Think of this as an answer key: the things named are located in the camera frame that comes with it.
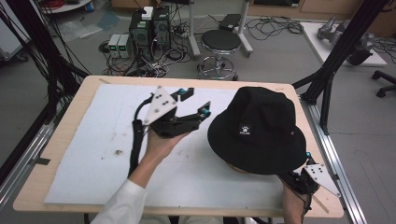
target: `chair wheel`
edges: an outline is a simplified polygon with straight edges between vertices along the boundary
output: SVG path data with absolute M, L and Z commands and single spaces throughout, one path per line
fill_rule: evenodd
M 381 76 L 379 74 L 373 73 L 372 79 L 377 80 L 379 78 L 381 78 Z
M 239 80 L 239 76 L 237 75 L 233 76 L 233 81 L 237 81 L 237 80 Z
M 378 96 L 379 98 L 382 98 L 384 96 L 386 96 L 387 94 L 384 91 L 379 91 L 376 93 L 376 96 Z

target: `hat logo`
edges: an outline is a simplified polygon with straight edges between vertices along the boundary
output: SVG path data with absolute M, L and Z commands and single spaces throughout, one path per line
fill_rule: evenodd
M 250 134 L 250 125 L 249 124 L 239 124 L 239 133 L 243 135 Z

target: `white sleeve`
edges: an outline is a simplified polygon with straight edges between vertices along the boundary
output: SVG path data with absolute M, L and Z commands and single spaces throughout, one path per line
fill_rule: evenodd
M 143 213 L 147 191 L 129 179 L 106 203 L 105 209 L 92 221 L 92 224 L 137 224 Z

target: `stool base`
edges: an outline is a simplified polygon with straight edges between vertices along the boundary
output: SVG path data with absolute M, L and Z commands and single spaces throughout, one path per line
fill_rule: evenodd
M 233 80 L 238 80 L 235 70 L 233 70 L 233 63 L 218 54 L 216 56 L 206 57 L 197 66 L 199 71 L 198 79 L 201 75 L 210 77 L 212 79 L 225 79 L 227 77 L 233 76 Z

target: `wooden table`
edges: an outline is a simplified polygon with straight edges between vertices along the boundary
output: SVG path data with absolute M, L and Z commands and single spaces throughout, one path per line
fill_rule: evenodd
M 272 91 L 280 91 L 294 102 L 297 126 L 302 130 L 306 139 L 307 151 L 311 152 L 316 162 L 324 163 L 312 134 L 308 120 L 304 114 L 295 89 L 290 84 L 259 83 L 259 82 L 231 82 L 216 80 L 145 78 L 145 77 L 86 77 L 73 102 L 68 107 L 60 124 L 56 128 L 41 158 L 50 160 L 48 165 L 37 164 L 25 182 L 21 192 L 14 202 L 17 211 L 35 212 L 81 212 L 97 213 L 102 205 L 85 204 L 48 204 L 44 199 L 55 177 L 58 164 L 67 150 L 73 136 L 92 102 L 96 90 L 101 84 L 149 85 L 149 86 L 179 86 L 213 89 L 238 89 L 242 86 L 260 86 Z M 312 210 L 307 217 L 342 217 L 344 214 L 340 200 L 324 188 L 320 188 L 314 195 Z M 234 217 L 281 217 L 281 211 L 261 209 L 193 209 L 177 207 L 146 207 L 146 214 L 158 215 L 202 215 L 202 216 L 234 216 Z

